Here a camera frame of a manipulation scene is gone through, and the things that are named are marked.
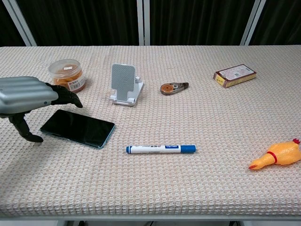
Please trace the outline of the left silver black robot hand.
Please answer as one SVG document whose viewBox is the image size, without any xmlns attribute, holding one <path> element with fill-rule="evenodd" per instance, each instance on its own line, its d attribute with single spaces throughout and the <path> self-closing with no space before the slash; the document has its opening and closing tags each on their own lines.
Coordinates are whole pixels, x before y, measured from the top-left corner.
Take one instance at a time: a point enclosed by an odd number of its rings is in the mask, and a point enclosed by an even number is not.
<svg viewBox="0 0 301 226">
<path fill-rule="evenodd" d="M 42 143 L 43 138 L 30 132 L 25 115 L 49 105 L 66 104 L 83 107 L 77 94 L 63 86 L 51 85 L 31 76 L 0 79 L 0 117 L 8 118 L 20 136 L 29 142 Z"/>
</svg>

